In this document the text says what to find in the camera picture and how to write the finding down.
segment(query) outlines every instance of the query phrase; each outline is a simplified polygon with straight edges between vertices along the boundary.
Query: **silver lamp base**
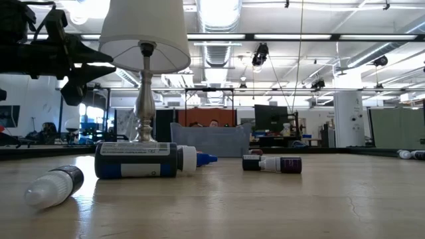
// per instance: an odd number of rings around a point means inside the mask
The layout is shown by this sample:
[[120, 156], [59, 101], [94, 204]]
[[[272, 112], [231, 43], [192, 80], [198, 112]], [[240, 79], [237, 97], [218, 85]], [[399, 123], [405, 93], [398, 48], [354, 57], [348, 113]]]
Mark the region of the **silver lamp base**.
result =
[[150, 71], [150, 58], [144, 57], [144, 70], [140, 72], [141, 86], [139, 96], [135, 102], [134, 114], [139, 118], [136, 127], [137, 135], [133, 142], [156, 142], [152, 138], [151, 120], [155, 117], [155, 102], [152, 96], [152, 73]]

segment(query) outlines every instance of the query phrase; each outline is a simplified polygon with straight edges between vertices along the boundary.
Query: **black equipment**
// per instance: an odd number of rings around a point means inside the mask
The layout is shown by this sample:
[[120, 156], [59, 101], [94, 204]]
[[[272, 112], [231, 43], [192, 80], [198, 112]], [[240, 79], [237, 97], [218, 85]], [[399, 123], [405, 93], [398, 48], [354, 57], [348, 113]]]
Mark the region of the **black equipment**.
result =
[[325, 85], [325, 81], [323, 80], [323, 79], [317, 79], [317, 80], [314, 80], [312, 83], [311, 83], [311, 89], [320, 89], [320, 88], [324, 88], [326, 85]]
[[268, 46], [267, 43], [260, 43], [260, 46], [257, 48], [257, 51], [252, 58], [253, 66], [262, 66], [263, 63], [267, 60], [268, 55]]
[[256, 130], [269, 129], [272, 132], [281, 132], [284, 123], [289, 123], [288, 108], [283, 106], [255, 105]]
[[388, 64], [388, 58], [386, 56], [382, 56], [373, 61], [374, 66], [386, 66]]
[[[52, 10], [37, 30], [35, 13], [28, 5], [52, 5]], [[82, 44], [77, 36], [64, 32], [68, 25], [65, 12], [56, 10], [54, 2], [0, 1], [0, 74], [27, 74], [32, 79], [40, 75], [56, 76], [58, 80], [68, 77], [61, 90], [69, 106], [77, 106], [87, 93], [87, 83], [116, 71], [114, 67], [90, 66], [93, 62], [113, 62], [111, 56], [92, 50]], [[37, 40], [45, 26], [48, 38]], [[33, 41], [27, 42], [28, 28], [34, 33]]]

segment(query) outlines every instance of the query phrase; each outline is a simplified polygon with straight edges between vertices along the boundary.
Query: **robotic arm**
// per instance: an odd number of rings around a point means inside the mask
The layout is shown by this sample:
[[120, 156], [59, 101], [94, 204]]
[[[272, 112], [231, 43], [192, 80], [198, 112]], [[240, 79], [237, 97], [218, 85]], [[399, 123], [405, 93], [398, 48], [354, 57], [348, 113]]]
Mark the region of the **robotic arm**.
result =
[[[36, 30], [35, 13], [28, 5], [53, 5]], [[48, 38], [37, 40], [43, 25]], [[64, 32], [68, 25], [65, 12], [56, 10], [54, 2], [20, 2], [0, 0], [0, 74], [27, 74], [32, 79], [40, 75], [68, 77], [60, 91], [69, 106], [77, 106], [87, 93], [87, 83], [116, 71], [114, 67], [90, 66], [93, 62], [113, 62], [111, 56], [88, 48], [78, 37]], [[27, 42], [28, 28], [35, 32], [34, 41]]]

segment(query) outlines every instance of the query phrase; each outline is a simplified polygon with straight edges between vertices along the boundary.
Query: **blue bottle cap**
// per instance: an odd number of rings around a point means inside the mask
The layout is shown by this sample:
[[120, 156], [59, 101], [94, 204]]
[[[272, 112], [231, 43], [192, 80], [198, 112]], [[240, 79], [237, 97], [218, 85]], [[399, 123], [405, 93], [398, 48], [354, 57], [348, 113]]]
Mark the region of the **blue bottle cap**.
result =
[[209, 155], [208, 153], [197, 153], [197, 166], [208, 165], [212, 162], [217, 162], [218, 158], [214, 155]]

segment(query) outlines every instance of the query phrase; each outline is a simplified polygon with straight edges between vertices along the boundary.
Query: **bottle label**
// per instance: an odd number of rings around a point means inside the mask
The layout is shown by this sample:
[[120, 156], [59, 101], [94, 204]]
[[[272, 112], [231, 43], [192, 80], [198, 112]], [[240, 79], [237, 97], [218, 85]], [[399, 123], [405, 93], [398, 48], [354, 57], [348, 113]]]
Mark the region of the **bottle label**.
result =
[[166, 156], [170, 154], [168, 143], [103, 143], [100, 154], [105, 156]]
[[259, 155], [244, 155], [243, 160], [260, 160], [261, 156]]
[[122, 177], [159, 177], [161, 165], [158, 163], [121, 164]]

